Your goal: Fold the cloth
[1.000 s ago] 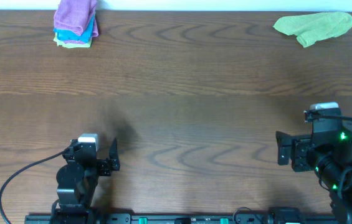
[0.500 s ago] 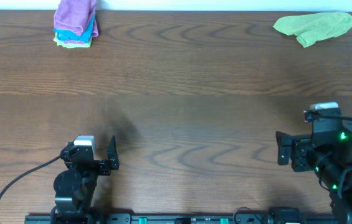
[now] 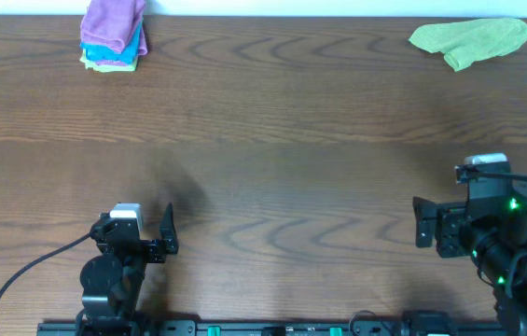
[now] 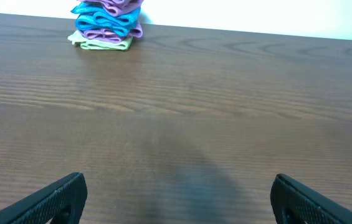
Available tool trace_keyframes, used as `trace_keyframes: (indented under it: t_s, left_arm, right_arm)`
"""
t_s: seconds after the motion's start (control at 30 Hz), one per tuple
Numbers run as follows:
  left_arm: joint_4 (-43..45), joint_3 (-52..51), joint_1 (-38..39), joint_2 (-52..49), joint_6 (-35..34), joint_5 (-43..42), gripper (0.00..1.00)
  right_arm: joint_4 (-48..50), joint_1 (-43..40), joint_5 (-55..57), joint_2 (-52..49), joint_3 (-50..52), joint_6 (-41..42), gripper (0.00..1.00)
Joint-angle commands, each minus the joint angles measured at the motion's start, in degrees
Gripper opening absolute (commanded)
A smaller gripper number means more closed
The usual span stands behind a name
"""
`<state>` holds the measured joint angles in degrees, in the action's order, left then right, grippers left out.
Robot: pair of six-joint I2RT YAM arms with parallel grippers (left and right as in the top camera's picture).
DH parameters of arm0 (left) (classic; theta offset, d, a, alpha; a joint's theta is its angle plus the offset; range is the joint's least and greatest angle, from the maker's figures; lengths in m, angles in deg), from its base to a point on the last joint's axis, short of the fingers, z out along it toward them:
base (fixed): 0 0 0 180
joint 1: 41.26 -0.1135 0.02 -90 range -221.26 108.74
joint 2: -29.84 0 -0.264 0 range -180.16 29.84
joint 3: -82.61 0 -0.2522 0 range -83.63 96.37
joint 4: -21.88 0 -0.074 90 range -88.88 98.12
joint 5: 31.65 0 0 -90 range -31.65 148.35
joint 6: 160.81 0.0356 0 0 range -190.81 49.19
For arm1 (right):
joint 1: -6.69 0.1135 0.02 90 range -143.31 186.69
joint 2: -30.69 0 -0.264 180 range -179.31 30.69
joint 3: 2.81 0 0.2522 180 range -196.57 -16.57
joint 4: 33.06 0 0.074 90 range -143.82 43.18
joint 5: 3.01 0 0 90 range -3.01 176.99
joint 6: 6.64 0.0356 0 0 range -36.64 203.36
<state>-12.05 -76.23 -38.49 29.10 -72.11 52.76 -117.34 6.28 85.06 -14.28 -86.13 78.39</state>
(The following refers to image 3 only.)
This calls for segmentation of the purple microfiber cloth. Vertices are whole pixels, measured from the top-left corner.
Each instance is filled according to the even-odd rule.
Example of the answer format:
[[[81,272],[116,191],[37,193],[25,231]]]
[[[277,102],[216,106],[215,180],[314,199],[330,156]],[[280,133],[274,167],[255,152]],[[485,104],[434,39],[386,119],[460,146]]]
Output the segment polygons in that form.
[[[91,0],[80,24],[81,47],[114,54],[147,55],[143,18],[146,0]]]

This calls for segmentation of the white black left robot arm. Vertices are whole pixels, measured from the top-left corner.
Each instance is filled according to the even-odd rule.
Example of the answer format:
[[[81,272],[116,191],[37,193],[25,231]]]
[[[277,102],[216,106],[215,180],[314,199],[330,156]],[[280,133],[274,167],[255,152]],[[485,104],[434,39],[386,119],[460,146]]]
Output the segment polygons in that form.
[[[118,203],[91,226],[90,238],[101,254],[80,273],[83,311],[77,335],[157,335],[159,328],[136,309],[146,266],[178,253],[179,244],[169,203],[159,225],[159,238],[143,240],[141,205]]]

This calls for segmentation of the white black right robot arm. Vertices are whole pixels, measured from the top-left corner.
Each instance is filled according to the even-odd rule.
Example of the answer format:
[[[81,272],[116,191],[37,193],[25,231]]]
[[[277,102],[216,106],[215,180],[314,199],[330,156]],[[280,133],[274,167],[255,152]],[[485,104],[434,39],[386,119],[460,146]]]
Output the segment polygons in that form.
[[[443,259],[468,257],[492,287],[497,320],[510,335],[527,335],[527,181],[471,181],[467,198],[412,201],[419,248]]]

